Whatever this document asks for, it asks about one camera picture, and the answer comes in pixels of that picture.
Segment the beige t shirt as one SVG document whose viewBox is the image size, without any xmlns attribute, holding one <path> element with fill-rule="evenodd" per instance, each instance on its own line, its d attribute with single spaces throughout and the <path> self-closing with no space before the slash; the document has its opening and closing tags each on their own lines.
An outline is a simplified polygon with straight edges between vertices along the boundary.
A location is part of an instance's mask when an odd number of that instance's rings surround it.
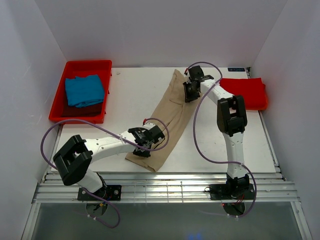
<svg viewBox="0 0 320 240">
<path fill-rule="evenodd" d="M 200 101 L 196 99 L 192 102 L 185 102 L 183 83 L 186 81 L 186 76 L 175 69 L 162 99 L 151 115 L 151 118 L 161 120 L 168 128 L 168 131 L 164 132 L 164 135 L 169 137 L 169 142 L 165 148 L 152 151 L 150 157 L 147 158 L 128 153 L 125 156 L 126 160 L 151 172 L 157 172 L 163 166 L 182 136 Z"/>
</svg>

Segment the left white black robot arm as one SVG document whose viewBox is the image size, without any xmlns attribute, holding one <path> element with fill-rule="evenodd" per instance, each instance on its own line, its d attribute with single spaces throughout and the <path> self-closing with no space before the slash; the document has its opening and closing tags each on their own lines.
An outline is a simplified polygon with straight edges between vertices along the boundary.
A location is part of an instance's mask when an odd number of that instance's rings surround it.
<svg viewBox="0 0 320 240">
<path fill-rule="evenodd" d="M 148 158 L 152 146 L 164 139 L 163 131 L 153 123 L 103 138 L 83 139 L 78 134 L 57 151 L 53 162 L 65 186 L 78 185 L 100 200 L 106 195 L 106 184 L 97 172 L 89 169 L 92 163 L 122 153 Z"/>
</svg>

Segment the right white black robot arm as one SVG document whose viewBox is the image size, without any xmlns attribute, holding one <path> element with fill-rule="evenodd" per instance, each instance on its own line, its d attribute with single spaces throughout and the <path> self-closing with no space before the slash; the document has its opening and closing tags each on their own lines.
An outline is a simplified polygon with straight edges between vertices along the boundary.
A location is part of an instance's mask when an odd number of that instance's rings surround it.
<svg viewBox="0 0 320 240">
<path fill-rule="evenodd" d="M 188 80 L 183 83 L 185 102 L 200 99 L 193 117 L 193 140 L 196 150 L 202 158 L 214 164 L 227 164 L 226 183 L 213 192 L 237 199 L 250 187 L 250 180 L 245 168 L 243 138 L 248 124 L 245 100 L 241 95 L 233 95 L 220 86 L 222 78 L 215 80 L 205 75 L 199 65 L 190 65 L 184 71 Z M 226 146 L 226 161 L 215 161 L 207 158 L 200 150 L 196 138 L 196 120 L 203 100 L 208 97 L 217 109 L 216 123 L 222 133 Z"/>
</svg>

